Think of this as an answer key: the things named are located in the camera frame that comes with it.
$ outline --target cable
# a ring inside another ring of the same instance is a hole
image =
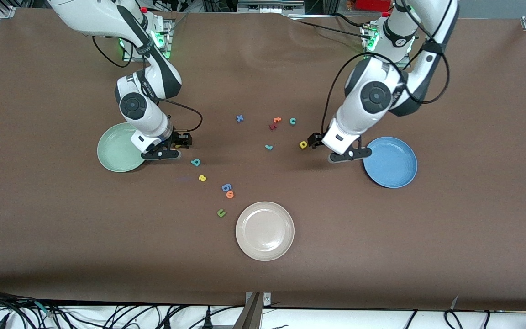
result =
[[[146,58],[145,58],[145,56],[142,56],[142,61],[143,61],[142,77],[143,77],[143,79],[145,79],[145,77],[146,77]],[[152,100],[152,97],[150,97],[149,95],[147,95],[147,93],[146,93],[146,91],[144,90],[144,88],[142,88],[142,93],[143,93],[146,97],[150,98],[150,100]],[[200,112],[197,111],[197,110],[194,110],[194,108],[191,108],[190,106],[185,106],[184,104],[180,104],[180,103],[178,103],[178,102],[174,102],[174,101],[167,100],[167,99],[165,99],[165,98],[158,98],[158,97],[155,97],[155,99],[152,100],[152,101],[156,101],[156,100],[158,100],[158,101],[163,101],[163,102],[167,102],[167,103],[173,104],[173,105],[175,105],[175,106],[179,106],[179,107],[181,107],[181,108],[185,108],[186,110],[190,110],[190,111],[192,111],[192,112],[198,114],[198,116],[200,117],[200,121],[198,122],[198,125],[196,125],[196,127],[193,127],[192,129],[176,130],[176,132],[178,132],[178,133],[189,133],[189,132],[191,132],[191,131],[195,131],[196,129],[200,128],[200,126],[202,125],[202,121],[203,121],[203,119],[204,119],[204,118],[202,117],[202,113],[200,113]]]
[[[338,16],[346,21],[346,23],[352,25],[353,27],[363,27],[363,25],[370,23],[369,21],[367,23],[355,23],[354,21],[351,21],[348,19],[348,17],[344,16],[343,14],[339,12],[331,13],[330,16]]]
[[[310,10],[308,10],[305,15],[309,14],[311,12],[311,9],[313,9],[317,4],[318,2],[320,2],[320,0],[316,0],[316,2],[314,2],[314,4],[310,7]]]
[[[129,319],[129,321],[127,321],[127,323],[125,323],[125,325],[123,326],[123,329],[127,329],[127,327],[129,326],[129,323],[133,322],[133,320],[137,319],[137,317],[139,317],[140,315],[142,315],[143,313],[153,309],[153,308],[157,308],[157,305],[154,305],[154,306],[150,306],[148,308],[146,308],[145,310],[142,310],[140,313],[138,313],[138,315],[132,317],[131,319]]]
[[[302,23],[302,24],[305,24],[305,25],[310,25],[311,27],[319,27],[320,29],[326,29],[326,30],[330,30],[330,31],[334,31],[334,32],[344,33],[345,35],[353,35],[353,36],[357,36],[357,37],[363,38],[363,39],[371,39],[371,37],[368,36],[368,35],[360,35],[360,34],[357,34],[357,33],[337,30],[337,29],[333,29],[332,27],[323,27],[322,25],[308,23],[307,21],[299,21],[299,22]]]
[[[129,54],[129,60],[127,60],[127,64],[119,65],[119,64],[113,62],[113,60],[111,60],[111,58],[108,58],[107,55],[105,55],[105,53],[99,48],[99,45],[96,44],[95,36],[92,36],[92,43],[95,44],[96,50],[98,50],[100,52],[100,54],[102,54],[103,57],[106,58],[109,62],[113,63],[113,65],[115,65],[117,67],[121,67],[121,68],[129,66],[129,64],[131,64],[131,59],[133,58],[133,43],[130,42],[129,40],[127,40],[127,42],[131,43],[131,53]]]
[[[167,10],[167,11],[169,11],[169,12],[172,11],[172,9],[167,8],[164,4],[160,4],[160,3],[158,3],[157,0],[153,0],[153,3],[154,3],[154,6],[157,5],[157,4],[159,4],[159,6],[161,6],[162,9],[165,9],[165,10]]]
[[[223,311],[226,311],[226,310],[230,310],[231,308],[242,308],[244,307],[244,305],[236,305],[236,306],[228,306],[227,308],[221,308],[220,310],[217,310],[217,311],[214,311],[212,313],[210,313],[210,316],[213,316],[217,313],[220,313],[220,312],[223,312]],[[191,325],[190,327],[188,327],[188,329],[192,329],[193,327],[199,325],[202,321],[206,320],[207,317],[203,317],[201,318],[200,320],[198,320],[198,322],[194,323],[193,325]]]
[[[401,0],[401,3],[403,4],[404,7],[407,7],[407,3],[405,2],[405,0]],[[446,11],[444,13],[444,16],[443,16],[442,20],[440,21],[440,24],[436,28],[436,33],[440,29],[440,27],[442,25],[442,22],[444,21],[444,18],[446,17],[447,11],[449,11],[449,8],[450,8],[451,5],[452,5],[452,0],[449,0],[449,2],[447,3],[447,7],[446,7]],[[421,23],[419,23],[419,21],[417,21],[417,19],[413,16],[411,11],[407,11],[407,15],[409,15],[411,20],[417,25],[417,27],[419,27],[420,30],[423,31],[423,33],[426,34],[426,36],[432,42],[434,42],[434,43],[439,45],[439,43],[434,39],[434,36],[431,35],[430,32],[426,31],[426,29],[421,25]],[[441,96],[443,96],[445,94],[445,92],[447,90],[447,86],[449,86],[450,70],[449,70],[449,63],[447,62],[447,58],[446,58],[445,54],[441,53],[440,56],[444,60],[444,64],[445,64],[445,67],[446,67],[446,81],[445,81],[445,84],[444,84],[444,88],[442,88],[442,91],[440,91],[440,93],[436,97],[434,97],[432,100],[429,100],[429,101],[420,101],[420,100],[418,100],[417,98],[415,98],[415,96],[413,96],[412,93],[409,92],[409,90],[407,88],[405,88],[407,90],[407,93],[409,94],[409,97],[413,101],[415,101],[415,102],[417,102],[419,104],[431,104],[431,103],[439,100],[441,98]]]
[[[484,325],[482,325],[482,329],[486,329],[486,326],[488,325],[488,321],[490,320],[490,311],[484,311],[486,313],[486,320],[484,320]]]
[[[405,329],[409,329],[409,326],[411,325],[411,322],[413,321],[413,318],[415,318],[415,315],[417,314],[417,308],[413,310],[413,314],[409,317],[409,321],[407,321],[407,324],[405,325]]]
[[[444,320],[446,321],[446,324],[448,327],[450,327],[451,329],[456,329],[453,325],[449,323],[449,320],[447,319],[448,314],[453,315],[453,318],[456,319],[456,322],[458,323],[458,326],[460,327],[460,329],[464,329],[462,327],[462,323],[460,323],[460,320],[458,319],[456,313],[453,312],[453,310],[447,310],[446,312],[444,312]]]

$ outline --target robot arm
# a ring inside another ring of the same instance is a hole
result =
[[[71,29],[85,35],[120,37],[128,40],[137,52],[148,60],[150,67],[121,77],[117,81],[115,99],[125,120],[136,128],[131,141],[142,154],[169,139],[173,133],[172,124],[154,102],[176,96],[182,87],[182,79],[146,32],[149,20],[136,2],[48,1]]]
[[[408,16],[407,12],[411,8],[400,5],[400,2],[402,1],[396,0],[391,17],[397,22],[404,21],[406,27],[403,31],[403,24],[397,23],[396,34],[413,37],[416,28],[413,20],[410,17],[409,21],[400,19],[401,15]],[[434,35],[435,42],[426,40],[422,46],[415,69],[408,74],[402,71],[407,81],[407,88],[415,98],[422,101],[440,61],[440,51],[436,50],[437,43],[447,43],[458,17],[458,2],[457,0],[411,0],[410,3],[420,15],[426,31],[434,33],[437,30]],[[356,65],[345,84],[345,95],[344,103],[338,108],[336,115],[330,121],[330,128],[322,138],[322,143],[336,154],[348,156],[346,159],[343,158],[344,160],[357,159],[353,155],[351,144],[376,124],[387,111],[403,116],[414,113],[420,106],[420,103],[412,100],[405,91],[403,79],[397,69],[373,57],[364,59]]]

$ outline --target black cable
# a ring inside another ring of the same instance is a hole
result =
[[[324,135],[324,123],[326,121],[326,114],[328,113],[328,104],[330,104],[330,96],[332,95],[332,90],[334,90],[334,85],[336,85],[336,81],[338,80],[338,77],[340,77],[340,73],[342,73],[342,71],[348,65],[348,63],[355,60],[355,58],[359,58],[366,54],[372,54],[372,53],[364,52],[364,53],[354,55],[352,58],[347,60],[346,63],[344,63],[344,65],[342,65],[342,67],[339,69],[338,73],[336,73],[336,77],[334,78],[334,81],[332,81],[332,85],[330,86],[330,91],[328,91],[328,97],[326,98],[326,106],[324,107],[324,115],[322,116],[322,126],[321,126],[322,135]]]
[[[214,312],[210,313],[209,316],[213,316],[213,315],[215,315],[217,313],[220,313],[220,312],[223,312],[223,311],[226,311],[226,310],[230,310],[231,308],[242,308],[242,307],[244,307],[244,305],[228,306],[227,308],[221,308],[220,310],[217,310],[217,311],[214,311]],[[191,325],[190,327],[188,327],[188,329],[192,329],[196,325],[199,325],[202,321],[206,320],[206,318],[207,317],[201,318],[200,320],[198,320],[198,322],[196,322],[193,325]]]
[[[123,312],[123,314],[121,314],[121,315],[120,315],[119,317],[117,317],[117,318],[115,318],[115,316],[117,316],[117,313],[113,314],[113,315],[111,316],[111,317],[113,318],[113,319],[112,319],[111,326],[108,327],[108,328],[109,328],[109,329],[113,329],[113,325],[115,325],[115,323],[117,323],[117,321],[119,321],[120,318],[124,317],[125,314],[127,314],[127,313],[133,311],[133,310],[136,309],[136,308],[139,308],[140,306],[141,306],[141,305],[135,305],[135,306],[133,306],[133,307],[130,308],[129,310],[126,310],[125,312]],[[125,308],[126,308],[126,306],[123,306],[119,311],[122,311],[122,310],[125,309]],[[107,329],[107,324],[109,323],[109,321],[111,321],[111,317],[109,317],[109,318],[107,319],[107,321],[105,322],[105,325],[103,326],[104,329]]]
[[[404,7],[407,7],[407,3],[405,2],[405,0],[401,0],[401,3],[403,4]],[[449,8],[450,6],[452,5],[452,0],[449,0],[449,2],[447,3],[447,7],[446,7],[446,12],[444,13],[444,17],[446,16],[447,14],[447,11],[449,11]],[[407,15],[409,15],[409,17],[411,18],[411,20],[417,25],[417,27],[419,27],[419,29],[421,31],[423,31],[423,33],[426,34],[426,36],[434,43],[438,44],[438,42],[434,39],[434,36],[430,34],[430,32],[426,31],[426,29],[423,27],[423,25],[421,25],[421,23],[419,23],[419,21],[413,16],[413,14],[411,13],[411,11],[407,11]],[[440,24],[438,25],[437,29],[436,29],[436,32],[440,29],[441,27],[441,24],[443,22],[443,19],[442,21],[440,21]],[[431,104],[437,100],[439,100],[441,98],[441,96],[443,96],[447,90],[447,87],[449,86],[449,79],[450,79],[450,70],[449,70],[449,63],[447,62],[447,58],[445,56],[444,53],[441,53],[440,54],[441,58],[444,60],[444,64],[445,64],[445,67],[446,67],[446,81],[445,81],[445,84],[444,84],[444,88],[442,88],[442,91],[440,91],[440,93],[434,97],[432,100],[429,100],[429,101],[421,101],[421,100],[418,100],[415,96],[413,96],[412,93],[409,92],[409,89],[408,88],[405,88],[407,90],[407,93],[409,94],[409,97],[414,101],[414,102],[417,102],[419,104]]]
[[[338,16],[346,21],[346,23],[352,25],[353,27],[363,27],[363,25],[370,23],[369,21],[367,23],[355,23],[354,21],[351,21],[348,19],[348,17],[344,16],[343,14],[339,12],[331,13],[330,16]]]
[[[145,56],[142,56],[142,61],[143,61],[143,68],[142,68],[142,77],[143,79],[145,79],[146,77],[146,58]],[[144,88],[142,88],[142,93],[147,96],[148,98],[150,98],[150,100],[152,101],[163,101],[163,102],[167,102],[167,103],[170,103],[170,104],[173,104],[175,106],[179,106],[181,108],[185,108],[186,110],[190,110],[196,114],[198,114],[198,116],[200,117],[200,121],[198,122],[198,125],[196,125],[196,127],[193,127],[192,129],[185,129],[185,130],[176,130],[176,132],[178,133],[189,133],[191,131],[195,131],[196,129],[200,128],[200,125],[202,125],[202,121],[203,121],[203,117],[202,117],[202,113],[200,113],[199,111],[197,110],[194,110],[194,108],[191,108],[190,106],[185,106],[184,104],[180,104],[178,102],[174,102],[174,101],[170,101],[170,100],[167,100],[165,98],[158,98],[158,97],[155,97],[155,99],[152,99],[153,97],[150,97],[149,95],[147,95],[146,91],[144,90]]]
[[[405,329],[409,329],[409,326],[411,325],[411,322],[413,321],[413,318],[415,318],[416,314],[417,314],[417,309],[413,310],[413,313],[409,317],[409,321],[407,321],[407,324],[405,325]]]
[[[436,36],[436,34],[438,34],[438,31],[440,30],[440,27],[442,27],[442,23],[444,22],[444,19],[447,16],[447,12],[449,12],[449,8],[451,4],[452,4],[452,0],[449,0],[449,2],[447,3],[446,10],[444,12],[444,16],[442,16],[440,24],[438,24],[438,27],[436,27],[436,30],[434,31],[434,34],[432,36]]]
[[[75,319],[76,321],[80,322],[80,323],[84,323],[84,324],[88,324],[88,325],[92,325],[93,327],[97,327],[97,328],[102,328],[103,325],[101,324],[97,324],[97,323],[92,323],[92,322],[89,322],[89,321],[86,321],[86,320],[82,320],[81,318],[78,318],[76,317],[74,314],[72,314],[71,312],[66,312],[67,315],[73,317],[73,319]]]
[[[172,11],[172,9],[167,8],[164,4],[160,4],[160,3],[158,3],[157,0],[153,0],[153,3],[154,3],[154,6],[156,6],[156,5],[159,4],[159,6],[161,6],[162,9],[165,9],[165,10],[167,10],[167,11],[169,11],[169,12]]]
[[[307,21],[299,21],[299,22],[302,23],[302,24],[305,24],[305,25],[310,25],[311,27],[319,27],[320,29],[326,29],[326,30],[330,30],[330,31],[334,31],[334,32],[344,33],[345,35],[353,35],[353,36],[357,36],[357,37],[363,38],[363,39],[371,39],[371,37],[368,36],[368,35],[360,35],[360,34],[357,34],[357,33],[337,30],[337,29],[333,29],[332,27],[323,27],[322,25],[308,23]]]
[[[316,2],[314,2],[314,4],[309,8],[309,10],[307,12],[305,12],[305,15],[309,14],[311,12],[311,10],[314,9],[314,7],[318,4],[318,2],[320,2],[320,0],[316,0]]]
[[[143,313],[149,311],[149,310],[152,310],[153,308],[157,308],[157,305],[154,305],[154,306],[150,306],[148,308],[146,308],[145,310],[142,310],[141,312],[139,312],[136,316],[132,317],[131,319],[129,319],[129,321],[127,321],[127,323],[125,323],[125,325],[123,326],[123,329],[127,329],[127,327],[129,326],[129,324],[131,322],[133,322],[133,320],[137,319],[137,317],[139,317],[140,315],[142,315]]]
[[[453,325],[451,325],[449,323],[449,320],[447,319],[447,315],[448,314],[451,314],[453,315],[453,318],[456,319],[456,322],[458,323],[458,326],[460,327],[460,329],[464,329],[462,327],[462,323],[460,322],[460,320],[458,319],[458,316],[456,315],[456,313],[453,312],[453,310],[447,310],[446,312],[444,312],[444,320],[446,321],[446,324],[448,327],[450,327],[451,329],[456,329]]]
[[[98,50],[100,52],[100,54],[102,54],[103,57],[106,58],[109,62],[113,63],[113,65],[123,68],[123,67],[127,67],[127,66],[129,66],[129,64],[131,64],[131,59],[133,58],[133,43],[131,43],[131,54],[129,54],[129,60],[127,60],[127,64],[125,64],[125,65],[119,65],[119,64],[113,62],[113,60],[111,60],[111,58],[109,58],[107,55],[105,55],[105,53],[99,48],[99,45],[96,44],[95,36],[92,36],[92,43],[95,44],[96,50]]]
[[[180,312],[181,310],[183,310],[184,308],[188,308],[188,306],[190,305],[181,305],[181,306],[178,306],[178,308],[176,308],[173,312],[170,313],[170,310],[173,308],[173,305],[169,307],[168,309],[168,314],[166,314],[166,316],[163,318],[163,320],[161,320],[160,323],[158,323],[157,327],[155,327],[155,329],[160,329],[161,327],[168,327],[169,326],[169,319],[174,316],[174,314],[176,314],[177,312]]]
[[[486,326],[488,325],[488,321],[490,320],[490,311],[484,311],[486,313],[486,320],[484,320],[484,325],[482,325],[482,329],[486,329]]]

